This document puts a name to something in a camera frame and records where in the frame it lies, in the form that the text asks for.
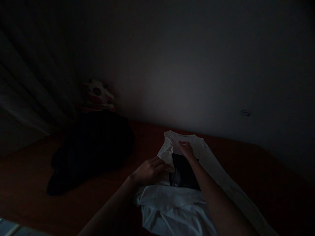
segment small label on wall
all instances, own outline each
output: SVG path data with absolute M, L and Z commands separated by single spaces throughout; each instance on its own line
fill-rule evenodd
M 242 116 L 250 116 L 252 114 L 251 111 L 247 111 L 247 110 L 241 110 L 240 111 L 240 115 Z

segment folded clothing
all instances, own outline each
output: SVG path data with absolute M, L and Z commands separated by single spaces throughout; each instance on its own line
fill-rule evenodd
M 49 195 L 63 194 L 88 178 L 122 165 L 135 137 L 127 119 L 110 111 L 81 114 L 52 156 Z

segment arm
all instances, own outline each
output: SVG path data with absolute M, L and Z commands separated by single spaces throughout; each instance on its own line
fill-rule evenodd
M 197 178 L 206 201 L 212 221 L 220 236 L 258 236 L 251 223 L 245 218 L 234 202 L 199 164 L 189 142 L 179 142 L 180 150 L 188 160 Z
M 118 226 L 117 223 L 122 218 L 123 212 L 136 190 L 140 186 L 154 183 L 157 176 L 167 167 L 169 165 L 165 164 L 158 157 L 145 161 L 126 179 L 117 192 L 86 224 L 78 236 L 113 235 L 115 227 Z

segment white t-shirt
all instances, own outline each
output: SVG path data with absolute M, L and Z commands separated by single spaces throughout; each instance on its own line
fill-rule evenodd
M 183 155 L 178 141 L 190 143 L 201 166 L 236 204 L 260 235 L 278 235 L 250 198 L 225 172 L 202 138 L 196 135 L 177 134 L 171 130 L 165 132 L 164 144 L 157 156 L 171 166 L 167 171 L 174 172 L 172 153 Z M 156 185 L 138 190 L 135 204 L 141 206 L 142 226 L 157 235 L 216 235 L 201 192 L 169 185 L 167 175 Z

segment orange bedspread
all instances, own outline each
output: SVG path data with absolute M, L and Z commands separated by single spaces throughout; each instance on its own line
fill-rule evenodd
M 0 159 L 0 217 L 56 236 L 76 235 L 144 160 L 155 156 L 169 128 L 130 121 L 134 153 L 122 168 L 88 180 L 63 196 L 48 196 L 52 154 L 66 131 L 50 135 Z M 191 134 L 174 130 L 177 133 Z M 315 190 L 256 145 L 204 138 L 231 178 L 280 235 L 302 235 L 312 228 Z M 130 204 L 123 235 L 150 235 L 141 227 L 140 208 Z

